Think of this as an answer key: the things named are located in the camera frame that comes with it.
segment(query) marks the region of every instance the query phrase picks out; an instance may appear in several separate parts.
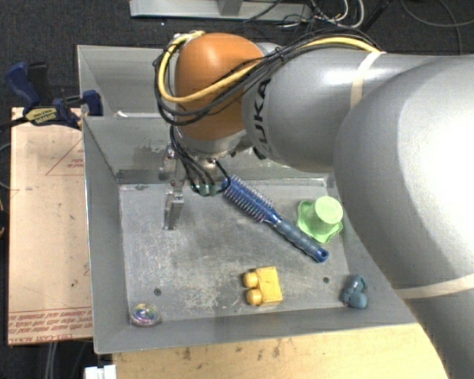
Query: black floor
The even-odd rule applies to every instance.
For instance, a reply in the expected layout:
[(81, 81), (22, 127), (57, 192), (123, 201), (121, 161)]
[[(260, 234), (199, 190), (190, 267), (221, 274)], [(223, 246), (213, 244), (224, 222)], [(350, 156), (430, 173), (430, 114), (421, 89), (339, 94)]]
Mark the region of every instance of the black floor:
[[(130, 0), (0, 0), (0, 124), (9, 119), (9, 109), (22, 102), (8, 90), (3, 76), (14, 63), (47, 61), (55, 94), (78, 94), (78, 44), (162, 47), (176, 32), (191, 29), (227, 31), (234, 21), (180, 19), (131, 19)], [(367, 13), (381, 0), (363, 0)], [(402, 0), (418, 17), (433, 23), (465, 23), (474, 18), (474, 0)], [(254, 40), (270, 39), (279, 44), (292, 38), (292, 31), (254, 22), (237, 30)], [(474, 22), (446, 28), (425, 24), (394, 0), (367, 31), (385, 51), (417, 54), (474, 53)], [(9, 141), (9, 133), (0, 136), (0, 145)], [(7, 182), (9, 157), (0, 156), (0, 179)], [(8, 192), (0, 188), (8, 209)], [(7, 238), (0, 240), (0, 375), (13, 378), (44, 377), (49, 346), (7, 347), (5, 328), (7, 299)], [(79, 366), (95, 365), (90, 343), (65, 342), (57, 348), (54, 372), (68, 378)]]

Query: yellow plastic object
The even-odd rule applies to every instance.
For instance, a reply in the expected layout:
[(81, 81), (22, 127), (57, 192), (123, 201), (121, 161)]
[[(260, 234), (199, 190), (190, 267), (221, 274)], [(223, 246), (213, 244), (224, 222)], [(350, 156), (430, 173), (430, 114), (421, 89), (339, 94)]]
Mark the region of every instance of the yellow plastic object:
[(249, 287), (246, 300), (250, 305), (271, 306), (281, 303), (283, 294), (279, 285), (276, 267), (256, 268), (243, 276), (245, 287)]

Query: small blue object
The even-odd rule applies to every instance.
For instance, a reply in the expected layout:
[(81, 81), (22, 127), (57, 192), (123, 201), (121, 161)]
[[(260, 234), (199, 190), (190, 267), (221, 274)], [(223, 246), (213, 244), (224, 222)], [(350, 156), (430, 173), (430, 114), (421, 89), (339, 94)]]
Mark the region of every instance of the small blue object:
[(362, 276), (357, 275), (353, 278), (350, 285), (342, 292), (342, 302), (345, 306), (355, 309), (365, 309), (367, 307), (367, 296), (363, 290), (367, 287)]
[(248, 187), (239, 177), (231, 175), (223, 181), (221, 188), (224, 190), (224, 197), (257, 222), (270, 223), (276, 231), (317, 262), (323, 262), (329, 256), (329, 252), (321, 248), (315, 240), (303, 233), (289, 220), (282, 219), (268, 198)]

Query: tape stripe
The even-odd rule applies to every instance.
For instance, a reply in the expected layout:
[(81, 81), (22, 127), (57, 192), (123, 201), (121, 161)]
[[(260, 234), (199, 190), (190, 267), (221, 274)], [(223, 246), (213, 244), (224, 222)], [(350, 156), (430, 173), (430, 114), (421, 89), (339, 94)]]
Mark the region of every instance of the tape stripe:
[(456, 280), (433, 283), (432, 285), (426, 285), (424, 287), (396, 289), (395, 292), (403, 299), (419, 299), (455, 294), (457, 292), (467, 291), (468, 289), (474, 289), (474, 273)]
[(351, 86), (350, 108), (353, 108), (362, 99), (363, 81), (365, 80), (365, 76), (367, 75), (367, 72), (371, 68), (372, 64), (383, 53), (384, 52), (371, 52), (360, 63), (359, 68), (356, 70), (355, 78)]

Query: brush bristles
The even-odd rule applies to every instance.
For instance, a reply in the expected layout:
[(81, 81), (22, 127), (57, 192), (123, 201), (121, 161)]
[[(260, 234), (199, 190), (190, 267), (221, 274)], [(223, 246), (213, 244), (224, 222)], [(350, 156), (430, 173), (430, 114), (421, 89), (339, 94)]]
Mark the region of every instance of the brush bristles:
[(259, 223), (273, 208), (271, 200), (234, 175), (230, 177), (230, 186), (224, 191), (224, 196)]

